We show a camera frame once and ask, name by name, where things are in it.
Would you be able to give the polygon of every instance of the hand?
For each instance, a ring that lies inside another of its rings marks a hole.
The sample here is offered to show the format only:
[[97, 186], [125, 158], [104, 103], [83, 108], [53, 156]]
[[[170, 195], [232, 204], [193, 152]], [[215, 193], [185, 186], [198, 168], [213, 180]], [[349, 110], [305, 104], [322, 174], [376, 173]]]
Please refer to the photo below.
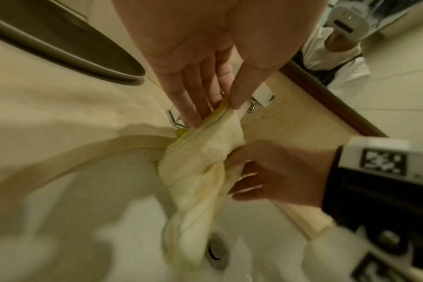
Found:
[[335, 150], [312, 151], [255, 141], [233, 151], [226, 166], [245, 163], [230, 190], [239, 201], [270, 199], [321, 207]]
[[[322, 0], [114, 0], [128, 32], [193, 127], [229, 95], [239, 108], [310, 34]], [[230, 56], [244, 60], [236, 78]]]

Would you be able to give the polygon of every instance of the mirror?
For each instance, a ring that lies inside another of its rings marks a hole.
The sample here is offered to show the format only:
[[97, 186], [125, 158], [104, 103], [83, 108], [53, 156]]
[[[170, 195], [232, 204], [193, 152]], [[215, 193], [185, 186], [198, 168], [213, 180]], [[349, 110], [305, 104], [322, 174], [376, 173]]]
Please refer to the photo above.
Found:
[[389, 137], [423, 141], [423, 0], [331, 0], [292, 62], [329, 90], [318, 95]]

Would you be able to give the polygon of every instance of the qr code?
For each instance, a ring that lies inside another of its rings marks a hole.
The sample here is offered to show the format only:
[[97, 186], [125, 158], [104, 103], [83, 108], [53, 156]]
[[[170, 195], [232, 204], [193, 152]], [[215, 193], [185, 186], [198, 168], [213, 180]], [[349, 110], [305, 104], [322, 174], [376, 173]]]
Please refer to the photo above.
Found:
[[364, 149], [360, 167], [405, 176], [407, 174], [407, 155], [376, 149]]

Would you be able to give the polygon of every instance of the beige wall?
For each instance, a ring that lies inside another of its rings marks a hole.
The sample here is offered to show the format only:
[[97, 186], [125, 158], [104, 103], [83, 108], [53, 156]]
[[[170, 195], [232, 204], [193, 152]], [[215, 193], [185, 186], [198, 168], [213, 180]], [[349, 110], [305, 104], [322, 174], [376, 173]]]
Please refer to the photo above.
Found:
[[423, 141], [423, 24], [365, 55], [371, 79], [345, 102], [394, 138]]

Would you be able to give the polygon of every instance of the person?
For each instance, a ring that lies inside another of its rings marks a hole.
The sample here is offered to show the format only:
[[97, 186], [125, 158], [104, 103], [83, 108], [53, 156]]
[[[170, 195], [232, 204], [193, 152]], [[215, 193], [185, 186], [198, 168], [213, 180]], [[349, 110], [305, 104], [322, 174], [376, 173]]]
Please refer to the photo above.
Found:
[[332, 27], [317, 27], [292, 61], [340, 98], [358, 94], [370, 77], [360, 41]]
[[[113, 0], [184, 121], [195, 128], [222, 100], [238, 109], [305, 42], [323, 0]], [[236, 77], [230, 56], [244, 60]]]
[[245, 164], [243, 178], [229, 193], [237, 201], [270, 199], [321, 208], [335, 153], [252, 142], [225, 161], [226, 166]]

